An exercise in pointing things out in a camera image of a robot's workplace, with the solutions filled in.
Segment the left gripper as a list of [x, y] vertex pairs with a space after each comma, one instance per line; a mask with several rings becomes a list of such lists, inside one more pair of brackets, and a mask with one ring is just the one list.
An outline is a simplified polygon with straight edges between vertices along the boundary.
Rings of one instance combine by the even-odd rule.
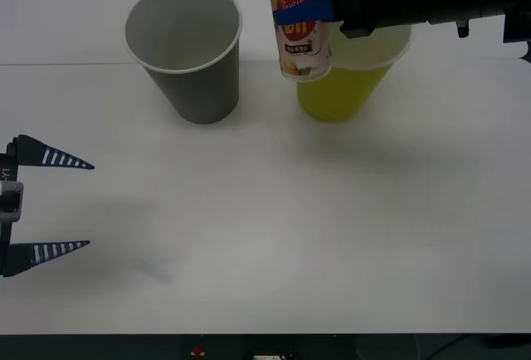
[[19, 220], [18, 165], [43, 168], [94, 169], [85, 160], [53, 148], [28, 135], [14, 139], [1, 153], [1, 271], [13, 277], [48, 261], [88, 246], [90, 241], [10, 244], [12, 224]]

